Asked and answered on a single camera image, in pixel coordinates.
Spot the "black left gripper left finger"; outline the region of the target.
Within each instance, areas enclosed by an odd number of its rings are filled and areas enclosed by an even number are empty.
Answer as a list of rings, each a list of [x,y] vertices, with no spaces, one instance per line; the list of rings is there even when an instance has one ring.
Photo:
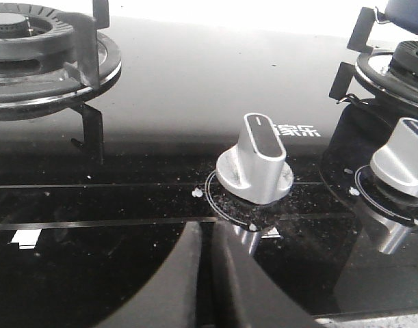
[[[143,225],[150,250],[169,252],[147,282],[99,327],[215,327],[212,220]]]

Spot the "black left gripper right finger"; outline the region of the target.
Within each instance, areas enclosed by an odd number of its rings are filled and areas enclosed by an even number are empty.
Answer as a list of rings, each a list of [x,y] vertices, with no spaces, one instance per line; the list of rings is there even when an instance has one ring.
[[[217,222],[211,242],[217,327],[320,327],[248,253],[233,227]]]

